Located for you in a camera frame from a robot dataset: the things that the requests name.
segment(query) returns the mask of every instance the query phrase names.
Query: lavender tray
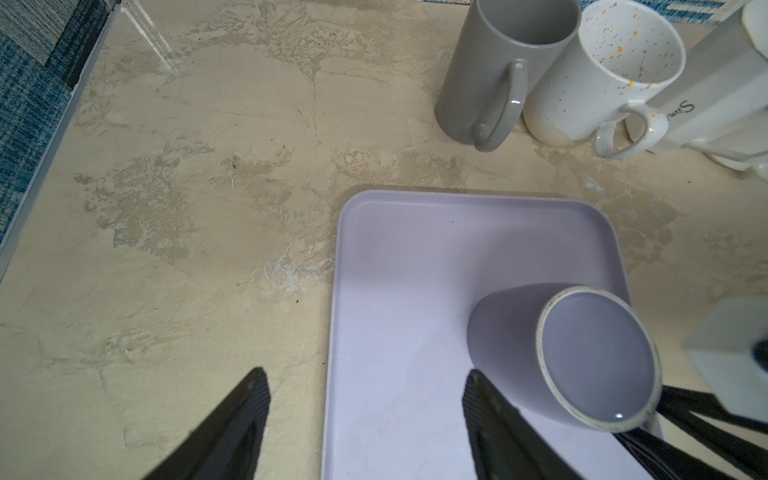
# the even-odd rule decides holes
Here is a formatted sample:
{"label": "lavender tray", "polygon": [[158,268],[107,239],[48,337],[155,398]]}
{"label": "lavender tray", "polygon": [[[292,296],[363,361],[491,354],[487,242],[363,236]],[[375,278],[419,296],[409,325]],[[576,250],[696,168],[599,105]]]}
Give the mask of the lavender tray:
{"label": "lavender tray", "polygon": [[[486,294],[573,282],[630,302],[614,230],[572,200],[370,190],[346,203],[322,478],[475,478],[462,393],[466,326]],[[522,411],[585,479],[650,478],[607,433]]]}

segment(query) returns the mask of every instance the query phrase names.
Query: gray mug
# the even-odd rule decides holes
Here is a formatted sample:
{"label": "gray mug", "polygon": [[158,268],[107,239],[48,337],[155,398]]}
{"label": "gray mug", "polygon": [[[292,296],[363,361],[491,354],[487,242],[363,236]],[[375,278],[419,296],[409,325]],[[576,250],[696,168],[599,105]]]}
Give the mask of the gray mug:
{"label": "gray mug", "polygon": [[435,107],[440,128],[498,148],[580,22],[577,0],[472,0]]}

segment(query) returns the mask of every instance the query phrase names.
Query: white container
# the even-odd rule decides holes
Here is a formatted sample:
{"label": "white container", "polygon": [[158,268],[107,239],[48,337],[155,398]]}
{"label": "white container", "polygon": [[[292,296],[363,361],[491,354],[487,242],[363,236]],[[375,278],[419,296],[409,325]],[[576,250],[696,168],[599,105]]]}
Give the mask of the white container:
{"label": "white container", "polygon": [[755,347],[768,340],[768,296],[726,298],[683,348],[725,410],[768,422],[768,372]]}
{"label": "white container", "polygon": [[[630,0],[599,0],[584,10],[577,37],[529,95],[525,124],[539,141],[554,147],[570,147],[596,133],[601,157],[637,154],[659,141],[667,128],[664,116],[645,102],[684,66],[683,41],[664,17]],[[616,151],[616,126],[630,113],[645,119],[644,132]]]}
{"label": "white container", "polygon": [[[715,160],[737,170],[768,163],[763,158],[768,156],[763,141],[768,129],[751,133],[764,125],[760,118],[768,108],[766,25],[768,0],[752,0],[691,49],[683,74],[648,102],[669,122],[666,135],[650,151],[668,154],[688,147],[719,157]],[[740,149],[727,146],[733,139],[717,140],[743,127],[746,130],[737,137],[748,144]],[[644,122],[632,115],[627,129],[633,139],[639,138]],[[755,144],[757,149],[747,149]]]}

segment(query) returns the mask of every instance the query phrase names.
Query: countertop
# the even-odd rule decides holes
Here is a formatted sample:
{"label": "countertop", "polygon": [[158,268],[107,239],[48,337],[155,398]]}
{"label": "countertop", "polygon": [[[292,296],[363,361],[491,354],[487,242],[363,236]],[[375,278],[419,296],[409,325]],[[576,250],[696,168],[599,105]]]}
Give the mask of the countertop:
{"label": "countertop", "polygon": [[670,385],[706,389],[680,343],[719,299],[768,293],[756,177],[522,124],[490,154],[447,138],[432,109],[464,6],[144,10],[124,2],[0,284],[3,478],[140,478],[254,366],[273,395],[257,478],[318,478],[336,218],[369,188],[597,205]]}

